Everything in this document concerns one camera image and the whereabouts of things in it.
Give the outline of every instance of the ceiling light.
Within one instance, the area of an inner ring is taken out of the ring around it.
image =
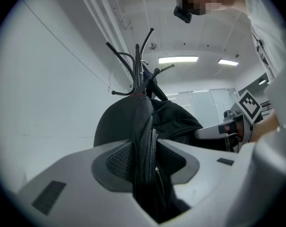
[[[206,92],[209,92],[209,89],[208,90],[193,91],[193,93],[206,93]]]
[[[260,78],[260,79],[259,79],[259,85],[262,85],[262,84],[264,84],[265,82],[266,82],[265,79],[263,79],[263,78]]]
[[[160,57],[159,64],[164,63],[175,63],[175,62],[196,62],[199,57],[197,56],[171,56],[171,57]]]
[[[226,61],[226,60],[222,60],[220,59],[219,64],[224,64],[224,65],[230,65],[230,66],[237,66],[238,63],[237,62],[234,62],[234,61]]]

